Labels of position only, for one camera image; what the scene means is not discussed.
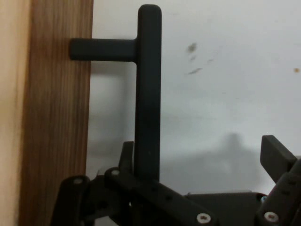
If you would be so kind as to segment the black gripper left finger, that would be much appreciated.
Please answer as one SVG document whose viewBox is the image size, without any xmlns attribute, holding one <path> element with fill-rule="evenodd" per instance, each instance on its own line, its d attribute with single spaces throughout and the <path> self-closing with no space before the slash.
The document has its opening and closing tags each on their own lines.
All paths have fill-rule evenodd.
<svg viewBox="0 0 301 226">
<path fill-rule="evenodd" d="M 119 226 L 215 226 L 216 215 L 155 182 L 132 173 L 133 142 L 125 142 L 119 165 L 94 179 L 80 175 L 62 181 L 50 224 L 93 226 L 109 217 Z"/>
</svg>

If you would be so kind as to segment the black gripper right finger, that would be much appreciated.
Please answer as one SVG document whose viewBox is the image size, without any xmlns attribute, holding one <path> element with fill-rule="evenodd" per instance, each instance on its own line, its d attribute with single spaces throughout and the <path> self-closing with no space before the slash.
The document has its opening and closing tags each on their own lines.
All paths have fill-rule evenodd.
<svg viewBox="0 0 301 226">
<path fill-rule="evenodd" d="M 256 212 L 259 226 L 301 224 L 301 160 L 273 135 L 261 139 L 260 162 L 275 186 Z"/>
</svg>

